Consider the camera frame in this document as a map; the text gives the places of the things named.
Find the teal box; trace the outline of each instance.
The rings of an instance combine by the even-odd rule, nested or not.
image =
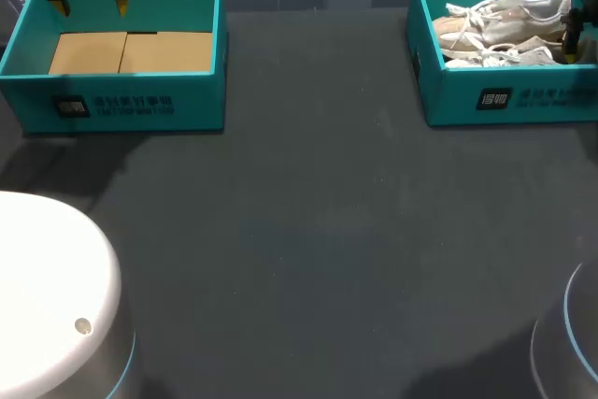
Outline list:
[[[27,0],[0,62],[0,91],[25,133],[221,130],[228,34],[222,0]],[[211,32],[209,71],[49,75],[61,33]]]
[[[432,21],[446,3],[471,7],[482,0],[411,0],[406,35],[426,121],[430,125],[598,121],[598,65],[447,68]],[[574,6],[581,7],[579,0]],[[586,35],[596,35],[589,25]],[[501,102],[485,108],[485,95]]]

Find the cardboard box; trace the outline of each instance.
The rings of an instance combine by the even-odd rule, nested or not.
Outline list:
[[[115,0],[68,1],[71,14],[66,18],[47,0],[27,0],[0,62],[0,91],[24,132],[71,134],[222,128],[228,50],[222,0],[129,0],[124,18]],[[128,38],[140,32],[154,34],[157,47],[153,63],[144,62],[141,67],[135,62],[139,54],[133,48],[126,49],[124,44],[121,55],[124,57],[127,52],[128,57],[133,57],[133,61],[127,62],[131,72],[122,73],[122,67],[121,73],[108,70],[114,67],[117,52],[113,46],[118,48],[123,33],[129,34]],[[162,32],[195,38],[190,45],[186,38],[175,37],[176,42],[169,50],[164,39],[173,37]],[[63,59],[79,61],[79,50],[87,52],[107,42],[102,41],[106,36],[99,36],[95,44],[86,44],[90,48],[77,50],[76,45],[64,54],[57,52],[62,39],[77,40],[73,37],[77,34],[86,37],[111,34],[110,44],[101,49],[106,59],[81,62],[78,73],[69,68],[70,73],[57,74],[64,72],[64,66],[60,69]],[[176,71],[166,71],[168,68],[161,58],[182,48],[197,51],[197,59],[188,54],[178,58],[178,65],[170,66]],[[90,70],[93,73],[80,73]]]
[[[49,73],[118,74],[126,37],[125,32],[61,35]]]
[[[406,36],[426,121],[430,125],[598,121],[598,65],[447,68],[432,21],[446,3],[411,0]],[[574,6],[581,7],[579,0]],[[586,34],[596,30],[586,26]]]
[[[50,73],[206,72],[211,59],[211,33],[66,33]]]

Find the dark gray table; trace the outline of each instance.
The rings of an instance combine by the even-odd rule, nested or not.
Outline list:
[[[598,252],[595,126],[429,128],[402,10],[229,23],[222,135],[25,140],[0,103],[0,188],[119,253],[146,397],[533,397],[534,317]]]

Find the white shoe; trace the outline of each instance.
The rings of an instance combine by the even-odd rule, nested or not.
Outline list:
[[[470,58],[480,46],[562,37],[561,16],[571,6],[571,0],[485,0],[470,8],[447,4],[450,16],[436,19],[434,31],[444,55]]]
[[[552,58],[552,53],[548,47],[538,47],[537,49],[521,52],[516,46],[509,50],[495,50],[490,47],[481,51],[473,58],[452,60],[446,63],[449,68],[463,67],[501,67],[514,65],[558,65]]]

